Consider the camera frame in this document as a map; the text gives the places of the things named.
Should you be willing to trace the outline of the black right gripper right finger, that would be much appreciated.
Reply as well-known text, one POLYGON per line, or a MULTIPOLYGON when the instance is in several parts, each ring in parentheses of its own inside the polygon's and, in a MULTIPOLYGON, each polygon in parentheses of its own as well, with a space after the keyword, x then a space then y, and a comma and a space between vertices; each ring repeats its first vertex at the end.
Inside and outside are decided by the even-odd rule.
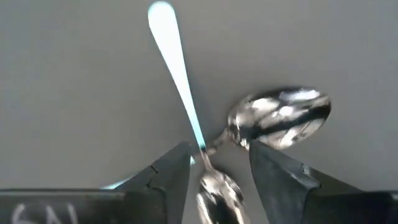
POLYGON ((395 190, 361 190, 259 141, 249 162, 269 223, 397 224, 395 190))

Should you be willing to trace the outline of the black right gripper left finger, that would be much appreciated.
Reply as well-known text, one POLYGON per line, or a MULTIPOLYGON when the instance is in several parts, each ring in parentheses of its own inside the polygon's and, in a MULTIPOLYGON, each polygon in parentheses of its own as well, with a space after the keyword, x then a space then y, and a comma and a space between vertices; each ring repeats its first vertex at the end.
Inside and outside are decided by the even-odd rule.
POLYGON ((2 189, 1 223, 181 223, 190 160, 181 142, 115 189, 2 189))

